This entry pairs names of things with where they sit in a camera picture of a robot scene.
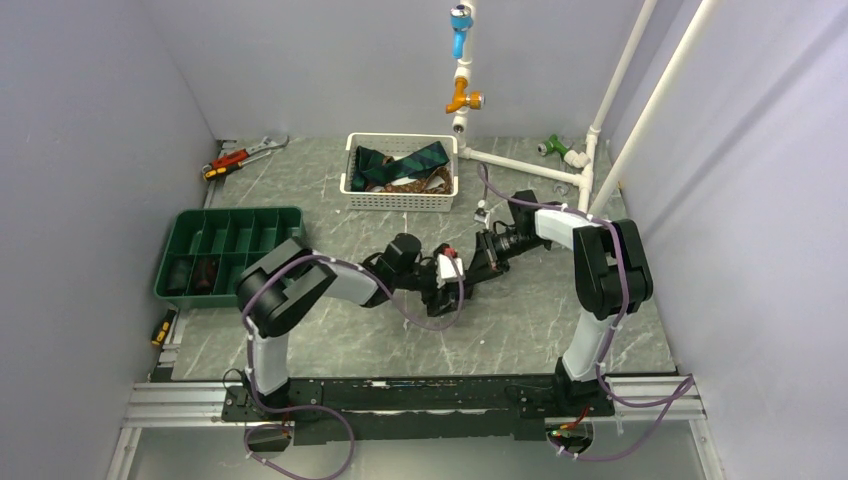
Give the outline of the navy brown striped tie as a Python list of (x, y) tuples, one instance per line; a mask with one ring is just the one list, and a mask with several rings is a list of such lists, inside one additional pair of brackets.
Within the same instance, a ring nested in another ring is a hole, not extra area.
[(461, 282), (449, 282), (444, 290), (448, 294), (449, 305), (461, 309), (464, 303), (473, 297), (474, 285), (463, 279)]

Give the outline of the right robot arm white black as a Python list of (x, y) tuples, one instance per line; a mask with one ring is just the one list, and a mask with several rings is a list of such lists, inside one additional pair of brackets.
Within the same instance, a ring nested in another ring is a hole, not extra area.
[(574, 288), (580, 318), (556, 364), (551, 401), (574, 415), (589, 399), (606, 398), (604, 361), (625, 318), (653, 295), (653, 279), (640, 233), (629, 219), (608, 221), (565, 204), (541, 203), (531, 190), (508, 197), (512, 223), (476, 235), (475, 253), (465, 268), (465, 289), (505, 274), (512, 258), (554, 244), (573, 254)]

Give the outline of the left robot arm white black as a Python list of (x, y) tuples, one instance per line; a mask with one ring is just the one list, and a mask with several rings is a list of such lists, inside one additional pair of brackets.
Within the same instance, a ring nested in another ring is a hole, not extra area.
[(459, 313), (474, 288), (452, 247), (443, 244), (426, 257), (407, 233), (360, 263), (323, 255), (293, 237), (249, 266), (235, 283), (247, 331), (248, 407), (264, 420), (285, 411), (289, 334), (320, 299), (373, 308), (394, 302), (398, 290), (419, 293), (427, 315), (440, 317)]

